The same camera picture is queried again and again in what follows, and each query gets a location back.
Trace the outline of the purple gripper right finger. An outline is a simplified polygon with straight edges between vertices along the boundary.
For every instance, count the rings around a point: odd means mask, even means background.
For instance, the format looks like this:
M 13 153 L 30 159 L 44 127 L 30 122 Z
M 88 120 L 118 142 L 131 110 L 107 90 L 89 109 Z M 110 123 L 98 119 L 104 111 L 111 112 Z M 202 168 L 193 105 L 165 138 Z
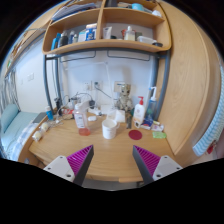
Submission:
M 133 157 L 145 185 L 182 169 L 168 155 L 158 156 L 136 145 L 133 146 Z

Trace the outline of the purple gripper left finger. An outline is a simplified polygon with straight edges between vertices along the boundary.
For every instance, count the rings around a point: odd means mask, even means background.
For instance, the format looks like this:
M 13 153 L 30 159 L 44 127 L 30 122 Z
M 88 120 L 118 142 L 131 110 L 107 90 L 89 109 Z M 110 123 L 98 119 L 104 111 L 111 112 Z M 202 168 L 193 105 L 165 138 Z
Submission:
M 90 145 L 69 156 L 58 156 L 44 170 L 81 186 L 93 155 L 94 148 Z

